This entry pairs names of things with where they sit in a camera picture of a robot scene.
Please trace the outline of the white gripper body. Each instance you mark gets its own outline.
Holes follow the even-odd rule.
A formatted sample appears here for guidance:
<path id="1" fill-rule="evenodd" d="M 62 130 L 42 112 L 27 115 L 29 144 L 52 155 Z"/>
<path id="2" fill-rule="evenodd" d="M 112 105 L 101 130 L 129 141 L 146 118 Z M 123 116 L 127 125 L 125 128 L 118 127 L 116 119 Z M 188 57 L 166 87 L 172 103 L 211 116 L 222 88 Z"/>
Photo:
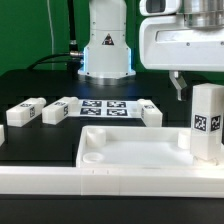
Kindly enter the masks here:
<path id="1" fill-rule="evenodd" d="M 184 17 L 146 18 L 139 30 L 140 61 L 149 70 L 224 71 L 224 27 L 190 29 Z"/>

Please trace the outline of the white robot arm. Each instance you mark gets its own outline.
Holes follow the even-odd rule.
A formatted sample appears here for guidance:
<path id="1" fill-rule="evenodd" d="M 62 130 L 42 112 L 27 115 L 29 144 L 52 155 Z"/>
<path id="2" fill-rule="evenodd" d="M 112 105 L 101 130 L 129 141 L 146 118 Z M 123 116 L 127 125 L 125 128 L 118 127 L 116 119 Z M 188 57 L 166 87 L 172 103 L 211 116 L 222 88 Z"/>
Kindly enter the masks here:
<path id="1" fill-rule="evenodd" d="M 142 65 L 167 70 L 182 95 L 184 71 L 224 71 L 224 0 L 140 0 Z M 126 44 L 124 0 L 89 0 L 90 40 L 79 77 L 115 85 L 135 76 Z"/>

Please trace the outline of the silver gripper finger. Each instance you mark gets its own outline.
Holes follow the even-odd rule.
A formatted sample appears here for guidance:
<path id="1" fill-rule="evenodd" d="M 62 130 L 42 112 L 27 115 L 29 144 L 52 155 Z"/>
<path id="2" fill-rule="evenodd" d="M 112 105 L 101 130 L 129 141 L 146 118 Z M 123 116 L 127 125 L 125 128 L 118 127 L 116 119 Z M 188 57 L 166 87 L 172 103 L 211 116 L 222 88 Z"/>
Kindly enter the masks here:
<path id="1" fill-rule="evenodd" d="M 177 99 L 179 101 L 184 101 L 184 96 L 182 95 L 182 91 L 184 88 L 187 87 L 187 84 L 182 76 L 181 71 L 170 71 L 169 72 L 169 78 L 171 82 L 173 83 L 174 87 L 177 91 Z"/>

